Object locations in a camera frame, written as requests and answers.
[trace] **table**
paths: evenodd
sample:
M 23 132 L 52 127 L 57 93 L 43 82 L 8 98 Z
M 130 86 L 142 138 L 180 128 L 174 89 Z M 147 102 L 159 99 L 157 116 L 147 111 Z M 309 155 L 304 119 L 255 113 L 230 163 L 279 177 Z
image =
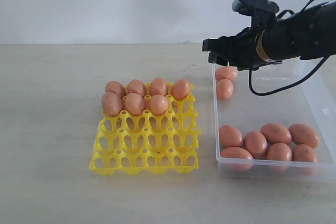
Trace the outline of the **table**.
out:
M 1 223 L 336 223 L 336 184 L 217 173 L 211 65 L 200 44 L 0 46 Z M 336 96 L 336 58 L 322 68 Z M 109 80 L 195 85 L 199 169 L 89 170 Z

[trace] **transparent plastic box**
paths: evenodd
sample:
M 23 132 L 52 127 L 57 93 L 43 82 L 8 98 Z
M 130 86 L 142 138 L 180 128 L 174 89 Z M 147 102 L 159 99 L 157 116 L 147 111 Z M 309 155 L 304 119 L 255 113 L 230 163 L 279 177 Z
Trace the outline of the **transparent plastic box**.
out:
M 318 60 L 285 60 L 280 65 L 266 66 L 253 72 L 252 84 L 256 91 L 267 92 L 293 83 L 305 76 Z M 248 87 L 248 71 L 240 71 L 234 81 L 234 93 L 227 101 L 217 100 L 215 70 L 213 65 L 213 89 L 216 131 L 216 158 L 218 171 L 228 177 L 275 178 L 314 182 L 336 182 L 336 105 L 319 71 L 303 84 L 280 93 L 259 97 Z M 303 123 L 314 128 L 320 135 L 321 144 L 315 150 L 319 163 L 282 162 L 264 159 L 253 160 L 251 169 L 233 171 L 227 164 L 250 164 L 247 159 L 222 158 L 218 129 L 222 125 L 237 127 L 245 136 L 250 131 L 260 131 L 266 123 L 279 123 L 289 127 Z M 276 173 L 269 166 L 289 166 Z M 303 168 L 315 169 L 307 176 Z

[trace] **yellow plastic egg tray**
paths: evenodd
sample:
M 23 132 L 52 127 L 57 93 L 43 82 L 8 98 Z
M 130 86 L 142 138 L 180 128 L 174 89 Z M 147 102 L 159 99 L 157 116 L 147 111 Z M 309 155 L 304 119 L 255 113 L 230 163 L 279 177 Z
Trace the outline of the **yellow plastic egg tray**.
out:
M 196 99 L 191 93 L 177 101 L 170 95 L 172 83 L 167 85 L 169 94 L 166 98 L 170 106 L 163 115 L 157 116 L 148 110 L 150 95 L 145 96 L 147 109 L 139 116 L 123 110 L 118 116 L 111 117 L 103 111 L 90 170 L 112 175 L 115 171 L 138 174 L 142 170 L 161 174 L 168 169 L 189 173 L 198 168 L 196 149 L 201 131 L 196 125 Z

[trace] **egg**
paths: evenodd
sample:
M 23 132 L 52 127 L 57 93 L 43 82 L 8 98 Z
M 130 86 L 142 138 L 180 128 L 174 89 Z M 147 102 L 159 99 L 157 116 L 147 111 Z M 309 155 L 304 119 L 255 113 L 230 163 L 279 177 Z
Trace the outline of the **egg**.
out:
M 172 96 L 181 101 L 191 93 L 191 86 L 187 80 L 178 80 L 172 86 Z
M 293 161 L 317 163 L 319 158 L 315 150 L 307 144 L 299 144 L 293 149 Z M 300 172 L 307 176 L 314 174 L 317 169 L 300 167 Z
M 155 78 L 149 86 L 149 93 L 151 96 L 155 96 L 156 94 L 167 95 L 168 86 L 165 79 Z
M 105 92 L 116 93 L 120 98 L 126 95 L 125 87 L 117 81 L 109 81 L 105 86 Z
M 237 128 L 224 125 L 219 128 L 219 141 L 225 147 L 242 147 L 243 135 Z
M 217 98 L 227 100 L 233 94 L 233 83 L 230 80 L 222 79 L 216 84 Z
M 240 148 L 240 147 L 229 147 L 220 153 L 221 157 L 226 157 L 226 158 L 242 158 L 242 159 L 248 159 L 248 160 L 253 160 L 253 157 L 250 152 L 247 150 Z M 230 169 L 230 170 L 236 170 L 239 172 L 243 172 L 246 170 L 249 170 L 252 167 L 252 162 L 250 164 L 225 164 L 225 167 Z
M 127 92 L 128 94 L 137 93 L 141 95 L 142 97 L 144 97 L 147 94 L 147 89 L 146 89 L 145 84 L 143 84 L 142 81 L 134 79 L 134 80 L 131 80 L 130 83 L 128 84 Z
M 266 153 L 267 160 L 292 161 L 292 150 L 285 143 L 276 143 L 268 148 Z M 288 166 L 269 166 L 276 172 L 284 172 Z
M 215 71 L 215 77 L 217 81 L 227 79 L 230 81 L 234 81 L 238 76 L 238 70 L 236 67 L 231 67 L 231 66 L 223 66 L 219 67 Z
M 112 92 L 106 92 L 101 98 L 101 106 L 109 116 L 117 116 L 123 110 L 121 98 Z
M 320 145 L 318 133 L 307 125 L 296 123 L 291 125 L 288 130 L 295 144 L 307 144 L 312 148 Z
M 130 93 L 126 96 L 125 99 L 125 109 L 131 115 L 141 115 L 142 112 L 146 109 L 145 99 L 138 93 Z
M 161 94 L 156 94 L 149 100 L 149 109 L 154 115 L 162 115 L 169 108 L 169 101 Z
M 260 159 L 267 151 L 267 140 L 259 131 L 252 131 L 245 136 L 244 147 L 254 159 Z
M 261 127 L 260 132 L 265 136 L 270 144 L 284 143 L 290 144 L 292 136 L 289 130 L 278 123 L 268 123 Z

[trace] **black cable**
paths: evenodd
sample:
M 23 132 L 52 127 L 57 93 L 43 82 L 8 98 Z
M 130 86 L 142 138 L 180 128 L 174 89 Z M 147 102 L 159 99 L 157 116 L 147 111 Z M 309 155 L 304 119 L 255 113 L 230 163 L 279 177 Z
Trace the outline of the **black cable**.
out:
M 300 11 L 301 13 L 307 8 L 308 5 L 310 5 L 313 1 L 315 0 L 310 0 L 308 1 L 308 3 L 303 7 L 303 9 Z M 291 13 L 290 10 L 284 10 L 282 11 L 278 17 L 282 17 L 285 13 Z M 248 86 L 251 90 L 251 92 L 255 95 L 258 95 L 260 97 L 265 97 L 267 95 L 271 95 L 271 94 L 275 94 L 275 93 L 278 93 L 280 91 L 283 91 L 283 90 L 287 90 L 287 89 L 290 89 L 290 88 L 293 88 L 297 85 L 300 85 L 301 83 L 303 83 L 304 81 L 308 80 L 317 70 L 319 70 L 319 68 L 325 63 L 326 60 L 328 60 L 328 58 L 330 57 L 330 55 L 328 56 L 324 56 L 322 58 L 322 60 L 320 60 L 320 62 L 305 76 L 303 77 L 301 80 L 297 81 L 297 82 L 294 82 L 290 85 L 287 85 L 287 86 L 284 86 L 282 88 L 279 88 L 279 89 L 275 89 L 273 91 L 269 91 L 269 92 L 265 92 L 265 93 L 259 93 L 257 91 L 255 91 L 252 87 L 252 68 L 253 68 L 253 63 L 254 63 L 254 59 L 255 57 L 253 56 L 252 59 L 251 59 L 251 65 L 250 65 L 250 68 L 249 68 L 249 73 L 248 73 Z

